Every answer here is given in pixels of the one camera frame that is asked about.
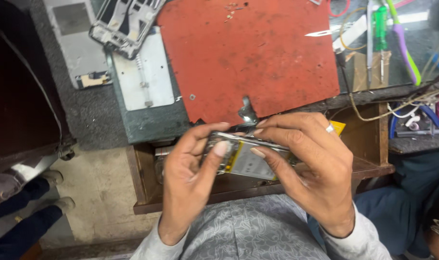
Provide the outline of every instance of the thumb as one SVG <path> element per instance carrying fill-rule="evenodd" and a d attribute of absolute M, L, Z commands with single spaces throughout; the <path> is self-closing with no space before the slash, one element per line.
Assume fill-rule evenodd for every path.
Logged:
<path fill-rule="evenodd" d="M 211 186 L 216 177 L 219 165 L 223 161 L 224 155 L 229 149 L 228 141 L 218 142 L 208 153 L 200 167 L 197 180 L 197 188 L 203 192 L 210 193 Z"/>
<path fill-rule="evenodd" d="M 303 185 L 295 169 L 275 150 L 258 146 L 251 148 L 250 151 L 266 161 L 286 190 L 298 189 Z"/>

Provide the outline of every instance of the blue pliers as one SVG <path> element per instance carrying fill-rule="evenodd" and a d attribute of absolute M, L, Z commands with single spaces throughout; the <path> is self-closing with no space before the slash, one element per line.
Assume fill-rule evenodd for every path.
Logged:
<path fill-rule="evenodd" d="M 421 105 L 419 108 L 421 111 L 423 111 L 429 119 L 433 122 L 433 124 L 439 128 L 439 118 L 437 117 L 436 113 L 427 105 Z M 401 110 L 396 111 L 396 114 L 400 115 Z M 397 124 L 398 118 L 395 115 L 391 115 L 389 118 L 389 139 L 394 139 L 394 133 L 396 132 L 396 124 Z"/>

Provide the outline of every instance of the workbench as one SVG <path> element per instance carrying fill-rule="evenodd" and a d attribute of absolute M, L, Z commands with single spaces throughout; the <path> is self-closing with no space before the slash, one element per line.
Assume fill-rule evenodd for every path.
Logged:
<path fill-rule="evenodd" d="M 95 12 L 97 12 L 102 0 L 93 0 L 92 3 Z M 366 7 L 366 4 L 367 2 L 364 0 L 353 0 L 347 13 L 359 7 Z M 406 28 L 407 47 L 420 70 L 428 60 L 430 52 L 434 50 L 439 42 L 439 32 L 430 30 L 428 22 L 423 20 L 423 13 L 427 12 L 430 4 L 428 0 L 415 0 L 398 9 L 399 15 L 421 14 L 409 15 L 410 22 L 403 24 Z M 345 1 L 343 0 L 332 1 L 333 13 L 341 12 L 344 6 Z M 352 15 L 350 21 L 357 20 L 361 14 L 362 12 Z M 85 91 L 75 90 L 67 74 L 64 58 L 51 30 L 42 0 L 32 0 L 31 16 L 49 60 L 59 96 L 66 111 L 70 131 L 82 149 L 110 149 L 128 144 L 178 137 L 190 127 L 182 100 L 162 107 L 125 111 L 118 83 L 115 86 L 104 86 Z M 344 18 L 345 15 L 339 18 L 330 17 L 330 25 L 336 27 L 342 23 Z M 339 31 L 334 31 L 332 33 L 333 40 L 338 38 L 338 35 Z M 392 52 L 389 66 L 390 87 L 355 93 L 354 97 L 357 104 L 404 96 L 415 89 L 410 84 L 409 76 L 399 55 L 393 35 L 388 34 L 387 40 Z M 359 47 L 365 42 L 366 36 L 364 34 L 350 46 Z M 365 49 L 359 50 L 359 52 L 365 53 Z M 348 81 L 352 80 L 353 71 L 352 62 L 348 62 Z M 174 95 L 179 97 L 180 92 L 171 66 L 170 75 Z M 348 106 L 349 100 L 344 94 L 346 93 L 346 85 L 342 80 L 340 71 L 338 71 L 338 80 L 341 91 L 339 96 L 295 108 L 291 111 L 326 111 Z M 439 142 L 432 143 L 434 148 L 439 147 Z M 401 143 L 400 139 L 394 139 L 391 144 L 400 147 L 398 152 L 407 152 L 407 147 L 410 146 Z"/>

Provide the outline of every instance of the silver ring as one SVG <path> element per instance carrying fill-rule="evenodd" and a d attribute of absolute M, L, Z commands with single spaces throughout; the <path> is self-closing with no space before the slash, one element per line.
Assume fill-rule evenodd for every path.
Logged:
<path fill-rule="evenodd" d="M 331 133 L 331 132 L 335 131 L 335 127 L 333 127 L 332 123 L 330 123 L 330 125 L 325 130 L 327 132 Z"/>

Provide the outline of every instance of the green screwdriver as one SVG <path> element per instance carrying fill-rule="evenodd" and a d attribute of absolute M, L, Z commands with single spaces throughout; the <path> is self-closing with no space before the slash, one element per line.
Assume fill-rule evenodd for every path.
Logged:
<path fill-rule="evenodd" d="M 378 10 L 374 13 L 375 21 L 375 49 L 379 50 L 382 55 L 381 60 L 381 84 L 384 81 L 384 71 L 385 71 L 385 55 L 384 50 L 388 48 L 388 43 L 386 42 L 386 20 L 388 17 L 388 10 L 386 6 L 380 6 Z"/>

